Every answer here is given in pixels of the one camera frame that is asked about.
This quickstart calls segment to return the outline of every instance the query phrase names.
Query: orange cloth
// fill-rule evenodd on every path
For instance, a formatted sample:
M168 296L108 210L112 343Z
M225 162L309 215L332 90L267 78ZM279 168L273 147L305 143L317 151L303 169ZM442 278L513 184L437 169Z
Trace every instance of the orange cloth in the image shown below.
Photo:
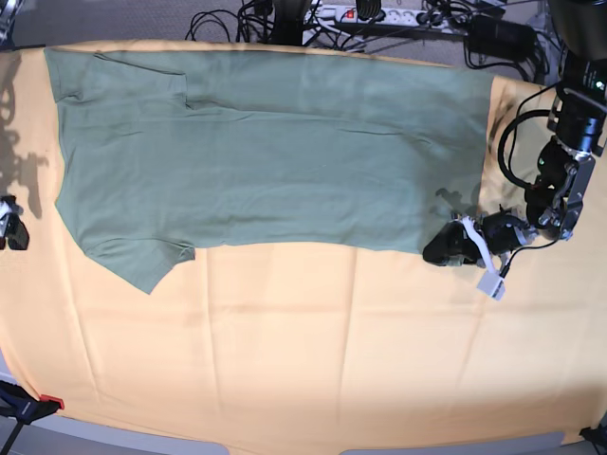
M0 348L28 391L64 399L63 415L233 454L337 455L549 431L571 439L607 410L604 159L574 238L517 257L501 302L475 290L476 267L319 244L198 250L146 296L86 259L55 210L64 163L42 50L1 55L0 75L0 183L31 235L27 252L0 253ZM493 84L487 211L522 200L499 172L494 138L534 90ZM530 178L548 138L541 121L520 129L518 174Z

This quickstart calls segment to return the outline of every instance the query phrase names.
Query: gray floor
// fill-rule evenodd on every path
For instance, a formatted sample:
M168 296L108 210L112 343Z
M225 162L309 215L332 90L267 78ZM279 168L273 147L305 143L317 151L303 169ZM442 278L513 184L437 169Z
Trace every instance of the gray floor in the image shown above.
M383 0L384 6L419 8L421 0ZM355 4L355 0L326 0L326 3ZM241 0L26 0L17 16L14 40L18 46L63 45L94 40L164 39L182 40L192 16L201 10L237 11ZM536 3L508 7L506 18L525 23L537 11ZM227 21L235 30L235 23ZM225 41L224 32L208 25L198 40ZM440 64L464 65L461 43L445 41L380 40L373 50L390 43L406 43L381 52L383 55ZM495 72L519 79L509 68Z

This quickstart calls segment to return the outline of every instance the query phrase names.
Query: t-shirt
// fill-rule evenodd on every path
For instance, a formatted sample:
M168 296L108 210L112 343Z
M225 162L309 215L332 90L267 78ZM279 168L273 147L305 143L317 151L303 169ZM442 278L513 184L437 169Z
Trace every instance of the t-shirt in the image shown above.
M474 211L492 78L270 51L47 49L57 208L150 293L196 247L325 242L418 253Z

